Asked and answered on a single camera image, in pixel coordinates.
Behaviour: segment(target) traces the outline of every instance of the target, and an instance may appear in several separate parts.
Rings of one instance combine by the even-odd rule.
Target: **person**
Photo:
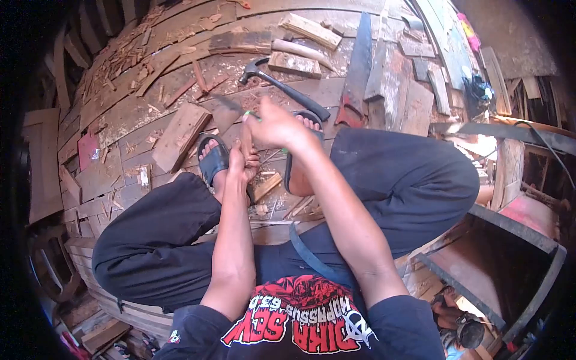
[[[446,360],[458,360],[466,349],[480,346],[486,330],[478,317],[460,310],[455,299],[454,288],[447,286],[431,306]]]
[[[93,251],[106,291],[174,313],[155,359],[443,359],[430,305],[409,295],[393,259],[462,219],[479,188],[471,162],[446,142],[355,128],[338,132],[329,158],[320,124],[266,97],[260,115],[242,120],[289,151],[285,187],[314,194],[325,222],[253,245],[247,185],[259,158],[202,140],[214,194],[182,173],[110,223]],[[216,224],[216,241],[194,244]]]

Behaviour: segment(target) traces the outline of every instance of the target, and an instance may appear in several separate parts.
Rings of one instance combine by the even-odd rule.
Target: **black pants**
[[[478,194],[470,160],[451,143],[431,138],[345,128],[330,158],[386,235],[394,258],[448,230]],[[191,173],[150,191],[100,236],[92,258],[96,279],[121,300],[166,313],[198,304],[210,283],[214,243],[194,242],[219,222],[220,210]],[[325,264],[350,272],[326,223],[300,238]],[[314,274],[290,242],[254,251],[258,284]]]

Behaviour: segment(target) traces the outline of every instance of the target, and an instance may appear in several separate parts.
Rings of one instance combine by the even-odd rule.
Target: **hammer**
[[[288,96],[290,96],[291,98],[296,100],[297,103],[299,103],[300,105],[302,105],[306,109],[315,113],[320,118],[320,120],[322,120],[323,122],[328,120],[328,118],[330,117],[330,113],[328,112],[328,110],[323,108],[320,104],[318,104],[317,102],[315,102],[314,100],[312,100],[308,96],[302,94],[301,92],[298,92],[298,91],[294,90],[293,88],[291,88],[290,86],[279,82],[275,78],[265,74],[262,70],[258,69],[258,65],[262,65],[263,63],[267,63],[268,60],[270,60],[269,57],[263,58],[263,59],[257,59],[257,60],[254,60],[253,62],[251,62],[250,64],[246,65],[246,67],[244,68],[244,73],[242,74],[242,77],[240,78],[240,83],[242,85],[246,85],[248,83],[249,78],[251,78],[253,76],[258,76],[259,78],[268,81],[272,85],[276,86],[278,89],[285,92]]]

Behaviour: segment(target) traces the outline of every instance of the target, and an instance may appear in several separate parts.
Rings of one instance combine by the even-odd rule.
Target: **black sandal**
[[[218,146],[212,148],[202,160],[200,160],[200,155],[202,155],[202,149],[206,147],[208,141],[216,140]],[[208,182],[209,186],[213,186],[214,176],[216,173],[222,170],[226,170],[229,167],[230,151],[224,141],[217,135],[206,135],[198,145],[198,165],[200,166],[200,171],[204,180]],[[254,190],[252,186],[248,184],[246,187],[246,193],[250,199],[250,206],[254,205]]]
[[[312,123],[320,125],[320,130],[322,130],[322,121],[320,121],[320,118],[318,118],[318,116],[316,116],[315,113],[307,111],[307,110],[300,110],[300,111],[293,111],[292,115],[294,115],[294,116],[301,115],[304,119],[308,119]],[[322,142],[324,140],[324,133],[323,132],[316,131],[312,128],[310,128],[310,131],[312,133],[314,133],[314,135],[316,135],[316,137],[318,137],[320,142]],[[292,171],[292,154],[288,153],[288,156],[286,158],[286,170],[284,171],[284,188],[286,189],[288,194],[292,194],[290,192],[290,189],[288,188],[288,184],[290,183],[290,172],[291,171]]]

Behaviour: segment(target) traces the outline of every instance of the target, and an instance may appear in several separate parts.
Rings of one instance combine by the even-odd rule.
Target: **hammer head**
[[[262,65],[263,63],[267,63],[268,60],[270,60],[270,57],[263,58],[263,59],[256,59],[256,60],[252,61],[250,64],[246,65],[244,67],[244,73],[242,74],[242,77],[240,78],[240,83],[242,85],[246,85],[248,83],[248,79],[250,79],[254,75],[258,74],[258,71],[259,71],[258,65]]]

